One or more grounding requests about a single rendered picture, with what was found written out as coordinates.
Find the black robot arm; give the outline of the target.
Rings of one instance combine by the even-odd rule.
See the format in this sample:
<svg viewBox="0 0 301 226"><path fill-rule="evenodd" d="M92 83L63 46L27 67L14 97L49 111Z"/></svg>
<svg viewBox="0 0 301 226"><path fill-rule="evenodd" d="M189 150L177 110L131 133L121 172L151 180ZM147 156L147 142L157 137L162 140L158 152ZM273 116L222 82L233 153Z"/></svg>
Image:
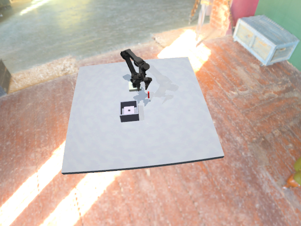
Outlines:
<svg viewBox="0 0 301 226"><path fill-rule="evenodd" d="M121 51L120 55L126 61L129 70L131 71L131 79L133 88L136 88L136 85L133 84L133 80L138 80L139 78L143 79L143 75L141 73L137 73L135 68L130 60L130 58L134 61L136 67L139 68L139 72L145 72L150 68L150 65L146 63L142 58L137 57L130 49L126 49Z"/></svg>

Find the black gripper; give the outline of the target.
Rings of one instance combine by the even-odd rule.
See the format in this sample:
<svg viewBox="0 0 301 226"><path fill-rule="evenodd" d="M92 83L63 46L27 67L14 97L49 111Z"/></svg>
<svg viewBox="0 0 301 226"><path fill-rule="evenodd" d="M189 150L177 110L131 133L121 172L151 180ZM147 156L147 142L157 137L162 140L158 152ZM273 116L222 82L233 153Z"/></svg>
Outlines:
<svg viewBox="0 0 301 226"><path fill-rule="evenodd" d="M140 82L144 81L144 83L145 83L145 90L147 90L150 82L152 81L152 78L145 77L147 75L145 72L139 72L139 73L141 73L143 75L143 79L139 78L138 80L133 80L133 84L136 85L137 90L139 91L140 90L140 85L141 85Z"/></svg>

